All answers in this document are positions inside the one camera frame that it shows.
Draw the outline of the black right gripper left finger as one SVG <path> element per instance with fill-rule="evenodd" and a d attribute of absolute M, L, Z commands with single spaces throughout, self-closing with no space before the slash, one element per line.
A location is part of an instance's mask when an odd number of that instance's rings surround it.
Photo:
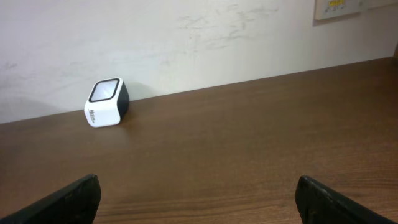
<path fill-rule="evenodd" d="M 87 175 L 1 219 L 1 223 L 92 224 L 101 200 L 98 176 Z"/>

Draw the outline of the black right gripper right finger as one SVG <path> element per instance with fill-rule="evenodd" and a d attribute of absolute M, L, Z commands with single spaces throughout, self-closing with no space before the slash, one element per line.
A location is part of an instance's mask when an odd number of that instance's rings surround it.
<path fill-rule="evenodd" d="M 395 224 L 306 175 L 298 180 L 295 203 L 303 224 Z"/>

